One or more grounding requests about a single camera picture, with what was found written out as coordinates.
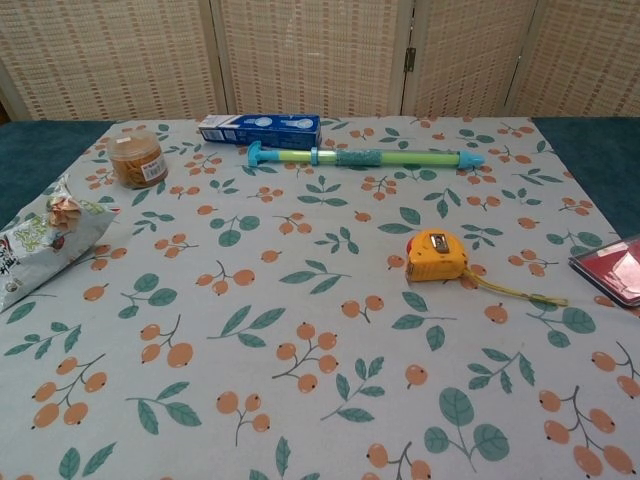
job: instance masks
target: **jar lid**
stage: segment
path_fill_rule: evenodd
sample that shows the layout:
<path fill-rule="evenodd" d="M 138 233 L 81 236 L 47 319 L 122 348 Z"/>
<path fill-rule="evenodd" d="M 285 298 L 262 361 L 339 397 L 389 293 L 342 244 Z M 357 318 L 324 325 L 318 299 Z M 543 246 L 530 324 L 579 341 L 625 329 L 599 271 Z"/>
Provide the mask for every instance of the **jar lid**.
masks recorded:
<path fill-rule="evenodd" d="M 156 135 L 147 130 L 133 130 L 109 140 L 107 152 L 110 158 L 131 159 L 147 155 L 158 148 Z"/>

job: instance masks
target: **woven screen panel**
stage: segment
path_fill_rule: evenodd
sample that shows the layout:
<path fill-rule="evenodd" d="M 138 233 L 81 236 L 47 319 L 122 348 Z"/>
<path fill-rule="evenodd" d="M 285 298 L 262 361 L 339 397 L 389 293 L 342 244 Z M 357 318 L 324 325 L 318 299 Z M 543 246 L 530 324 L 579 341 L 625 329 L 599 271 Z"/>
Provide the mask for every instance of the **woven screen panel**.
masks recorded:
<path fill-rule="evenodd" d="M 403 113 L 498 115 L 535 0 L 434 1 L 428 10 L 416 101 Z"/>
<path fill-rule="evenodd" d="M 640 115 L 640 2 L 549 0 L 515 115 Z"/>
<path fill-rule="evenodd" d="M 197 0 L 3 1 L 0 59 L 34 119 L 218 110 Z"/>
<path fill-rule="evenodd" d="M 238 113 L 397 114 L 396 3 L 220 0 Z"/>

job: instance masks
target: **red book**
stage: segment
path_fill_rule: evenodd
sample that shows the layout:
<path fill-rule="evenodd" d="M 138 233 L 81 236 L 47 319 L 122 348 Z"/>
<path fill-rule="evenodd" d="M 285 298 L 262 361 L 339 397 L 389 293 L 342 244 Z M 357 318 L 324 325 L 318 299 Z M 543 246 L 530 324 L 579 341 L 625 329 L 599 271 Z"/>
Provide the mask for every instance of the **red book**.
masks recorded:
<path fill-rule="evenodd" d="M 571 257 L 569 265 L 619 305 L 640 306 L 640 235 Z"/>

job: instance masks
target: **teal carpet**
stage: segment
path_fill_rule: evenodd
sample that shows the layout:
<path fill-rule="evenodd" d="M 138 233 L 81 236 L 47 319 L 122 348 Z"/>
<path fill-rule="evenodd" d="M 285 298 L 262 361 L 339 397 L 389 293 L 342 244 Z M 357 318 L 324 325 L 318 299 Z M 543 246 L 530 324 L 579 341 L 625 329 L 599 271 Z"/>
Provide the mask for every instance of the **teal carpet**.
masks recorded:
<path fill-rule="evenodd" d="M 0 127 L 0 229 L 113 122 L 11 122 Z"/>
<path fill-rule="evenodd" d="M 113 122 L 14 122 L 0 127 L 0 227 Z M 621 236 L 640 233 L 640 118 L 535 118 Z"/>

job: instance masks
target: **snack bag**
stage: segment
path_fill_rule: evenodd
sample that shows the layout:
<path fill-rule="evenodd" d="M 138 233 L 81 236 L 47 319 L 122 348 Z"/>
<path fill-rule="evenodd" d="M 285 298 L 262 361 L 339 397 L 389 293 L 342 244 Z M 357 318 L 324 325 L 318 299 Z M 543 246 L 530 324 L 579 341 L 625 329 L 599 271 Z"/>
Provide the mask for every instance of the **snack bag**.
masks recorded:
<path fill-rule="evenodd" d="M 27 220 L 0 231 L 0 312 L 31 293 L 86 252 L 118 209 L 77 200 L 60 178 L 43 205 L 34 200 Z"/>

